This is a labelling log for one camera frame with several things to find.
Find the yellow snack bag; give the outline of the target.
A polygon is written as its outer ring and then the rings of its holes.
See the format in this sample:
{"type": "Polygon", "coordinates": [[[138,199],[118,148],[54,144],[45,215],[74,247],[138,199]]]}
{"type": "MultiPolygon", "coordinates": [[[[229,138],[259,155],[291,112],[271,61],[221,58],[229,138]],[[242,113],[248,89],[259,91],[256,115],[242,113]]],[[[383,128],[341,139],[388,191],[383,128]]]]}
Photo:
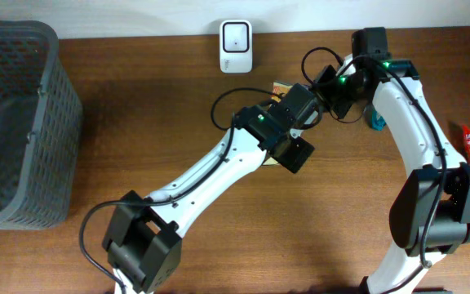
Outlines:
{"type": "MultiPolygon", "coordinates": [[[[293,87],[292,84],[287,84],[283,82],[274,82],[273,83],[273,93],[279,96],[284,96],[291,88],[293,87]]],[[[264,162],[263,166],[277,166],[279,162],[275,159],[268,157],[264,162]]]]}

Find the blue mouthwash bottle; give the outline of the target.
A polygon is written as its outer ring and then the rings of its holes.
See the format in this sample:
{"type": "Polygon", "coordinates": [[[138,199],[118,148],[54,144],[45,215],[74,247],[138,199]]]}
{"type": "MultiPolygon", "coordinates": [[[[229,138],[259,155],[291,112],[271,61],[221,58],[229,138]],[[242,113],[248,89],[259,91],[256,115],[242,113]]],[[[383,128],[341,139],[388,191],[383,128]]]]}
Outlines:
{"type": "Polygon", "coordinates": [[[385,126],[386,122],[384,118],[380,115],[380,113],[375,109],[373,105],[370,106],[370,126],[373,130],[382,131],[385,126]]]}

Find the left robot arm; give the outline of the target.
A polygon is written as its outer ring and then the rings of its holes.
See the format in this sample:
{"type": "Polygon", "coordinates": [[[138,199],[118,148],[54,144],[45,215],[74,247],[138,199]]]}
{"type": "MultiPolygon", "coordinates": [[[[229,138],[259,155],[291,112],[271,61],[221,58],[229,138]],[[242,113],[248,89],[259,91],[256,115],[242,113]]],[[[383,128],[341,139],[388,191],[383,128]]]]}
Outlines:
{"type": "Polygon", "coordinates": [[[146,197],[135,191],[117,204],[102,246],[117,293],[150,293],[177,268],[193,222],[231,185],[272,158],[296,173],[314,151],[300,132],[321,120],[323,108],[295,84],[279,100],[244,107],[221,141],[170,184],[146,197]]]}

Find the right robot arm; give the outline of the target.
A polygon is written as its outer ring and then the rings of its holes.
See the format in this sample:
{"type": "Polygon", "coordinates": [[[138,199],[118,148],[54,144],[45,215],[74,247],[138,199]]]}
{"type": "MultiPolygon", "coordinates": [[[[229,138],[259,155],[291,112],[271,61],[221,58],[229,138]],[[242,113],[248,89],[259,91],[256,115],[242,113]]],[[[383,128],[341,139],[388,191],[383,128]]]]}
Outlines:
{"type": "Polygon", "coordinates": [[[391,245],[361,293],[412,293],[439,261],[470,243],[470,164],[428,107],[410,60],[394,59],[384,27],[352,34],[351,55],[325,67],[310,88],[340,120],[364,100],[386,122],[407,179],[389,212],[391,245]]]}

